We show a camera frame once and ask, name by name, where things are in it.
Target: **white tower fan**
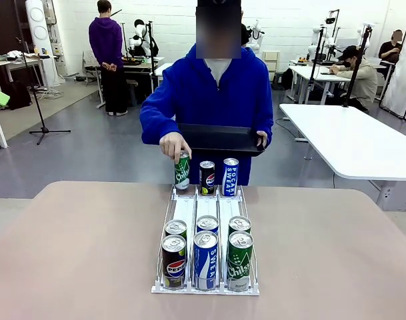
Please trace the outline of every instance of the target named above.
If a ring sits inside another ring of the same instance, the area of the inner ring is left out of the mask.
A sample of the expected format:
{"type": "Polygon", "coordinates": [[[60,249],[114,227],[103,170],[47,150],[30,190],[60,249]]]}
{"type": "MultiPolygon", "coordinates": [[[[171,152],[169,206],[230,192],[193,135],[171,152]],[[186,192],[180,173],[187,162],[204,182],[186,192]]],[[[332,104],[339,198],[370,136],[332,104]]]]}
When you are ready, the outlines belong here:
{"type": "MultiPolygon", "coordinates": [[[[53,57],[51,42],[47,24],[45,22],[44,8],[41,0],[26,0],[29,28],[31,29],[32,40],[38,52],[42,53],[42,48],[46,49],[48,54],[53,57]]],[[[47,76],[49,87],[59,85],[59,76],[56,70],[54,58],[43,59],[44,70],[47,76]]]]}

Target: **white curtain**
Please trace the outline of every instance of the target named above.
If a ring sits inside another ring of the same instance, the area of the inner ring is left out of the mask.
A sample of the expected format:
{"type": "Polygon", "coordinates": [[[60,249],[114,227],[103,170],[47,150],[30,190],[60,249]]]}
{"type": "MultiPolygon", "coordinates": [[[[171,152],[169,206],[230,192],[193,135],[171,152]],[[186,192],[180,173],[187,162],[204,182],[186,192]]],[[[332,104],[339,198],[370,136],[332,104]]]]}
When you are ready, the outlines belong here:
{"type": "Polygon", "coordinates": [[[400,60],[392,75],[382,106],[404,116],[406,110],[406,38],[400,60]]]}

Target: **can top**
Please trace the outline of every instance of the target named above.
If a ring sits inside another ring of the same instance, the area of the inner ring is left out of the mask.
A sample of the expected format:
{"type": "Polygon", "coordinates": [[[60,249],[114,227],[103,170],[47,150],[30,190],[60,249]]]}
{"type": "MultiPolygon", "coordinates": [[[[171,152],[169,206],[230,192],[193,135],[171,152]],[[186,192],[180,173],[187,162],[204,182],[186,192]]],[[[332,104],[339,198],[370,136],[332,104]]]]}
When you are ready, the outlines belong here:
{"type": "Polygon", "coordinates": [[[223,163],[226,165],[238,165],[238,160],[234,159],[234,158],[228,158],[223,160],[223,163]]]}
{"type": "Polygon", "coordinates": [[[232,217],[229,226],[237,231],[246,231],[251,228],[251,222],[246,217],[232,217]]]}
{"type": "Polygon", "coordinates": [[[169,235],[163,240],[163,249],[168,252],[182,251],[186,246],[186,241],[180,235],[169,235]]]}
{"type": "Polygon", "coordinates": [[[219,226],[219,222],[215,217],[204,215],[198,219],[197,226],[202,230],[213,230],[219,226]]]}
{"type": "Polygon", "coordinates": [[[189,158],[189,153],[186,151],[181,151],[181,159],[189,158]]]}
{"type": "Polygon", "coordinates": [[[187,230],[187,224],[182,220],[171,220],[165,224],[164,229],[170,235],[180,235],[187,230]]]}
{"type": "Polygon", "coordinates": [[[247,249],[253,245],[253,237],[245,231],[232,232],[229,242],[236,248],[247,249]]]}
{"type": "Polygon", "coordinates": [[[217,245],[217,236],[211,231],[200,231],[195,235],[194,243],[203,249],[213,248],[217,245]]]}
{"type": "Polygon", "coordinates": [[[215,167],[215,164],[211,161],[203,161],[200,163],[200,167],[204,169],[211,169],[215,167]]]}

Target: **blue and white can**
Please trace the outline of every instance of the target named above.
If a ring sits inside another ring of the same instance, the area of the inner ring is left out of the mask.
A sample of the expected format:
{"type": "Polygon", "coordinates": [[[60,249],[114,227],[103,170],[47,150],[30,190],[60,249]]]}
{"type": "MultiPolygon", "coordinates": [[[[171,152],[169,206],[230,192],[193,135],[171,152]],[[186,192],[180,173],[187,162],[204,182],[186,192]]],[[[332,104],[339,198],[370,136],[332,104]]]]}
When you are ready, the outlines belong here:
{"type": "Polygon", "coordinates": [[[211,231],[217,235],[217,231],[219,230],[219,222],[215,217],[211,215],[204,215],[197,220],[197,232],[200,231],[211,231]]]}
{"type": "Polygon", "coordinates": [[[234,158],[223,161],[222,194],[225,197],[235,197],[237,195],[238,164],[238,160],[234,158]]]}
{"type": "Polygon", "coordinates": [[[217,236],[211,231],[200,231],[194,237],[195,288],[209,291],[216,288],[217,236]]]}

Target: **purple hoodie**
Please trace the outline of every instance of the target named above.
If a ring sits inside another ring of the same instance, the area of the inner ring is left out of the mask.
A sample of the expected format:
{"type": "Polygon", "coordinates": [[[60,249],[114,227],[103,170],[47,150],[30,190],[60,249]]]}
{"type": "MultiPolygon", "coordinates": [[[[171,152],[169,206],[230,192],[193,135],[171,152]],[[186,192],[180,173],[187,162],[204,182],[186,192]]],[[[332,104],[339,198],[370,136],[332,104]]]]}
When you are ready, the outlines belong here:
{"type": "Polygon", "coordinates": [[[89,27],[90,45],[100,65],[114,63],[123,66],[121,27],[111,18],[95,18],[89,27]]]}

